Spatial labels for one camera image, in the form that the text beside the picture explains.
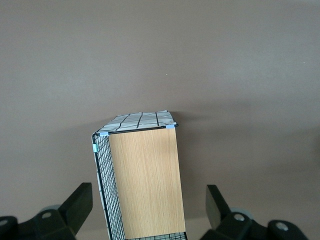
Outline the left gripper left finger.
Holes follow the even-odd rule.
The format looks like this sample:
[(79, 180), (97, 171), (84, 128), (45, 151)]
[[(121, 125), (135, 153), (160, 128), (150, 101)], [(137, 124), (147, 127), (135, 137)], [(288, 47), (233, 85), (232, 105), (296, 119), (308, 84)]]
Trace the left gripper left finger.
[(2, 240), (75, 240), (93, 208), (92, 183), (83, 182), (58, 209), (46, 209), (18, 223), (14, 216), (0, 218)]

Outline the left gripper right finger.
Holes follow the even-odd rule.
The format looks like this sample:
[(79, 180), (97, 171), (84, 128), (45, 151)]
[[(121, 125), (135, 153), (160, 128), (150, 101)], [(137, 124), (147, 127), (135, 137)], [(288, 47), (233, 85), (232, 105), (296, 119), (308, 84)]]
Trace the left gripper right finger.
[(202, 240), (308, 240), (291, 222), (276, 219), (263, 226), (245, 213), (232, 211), (213, 184), (206, 187), (205, 209), (211, 228)]

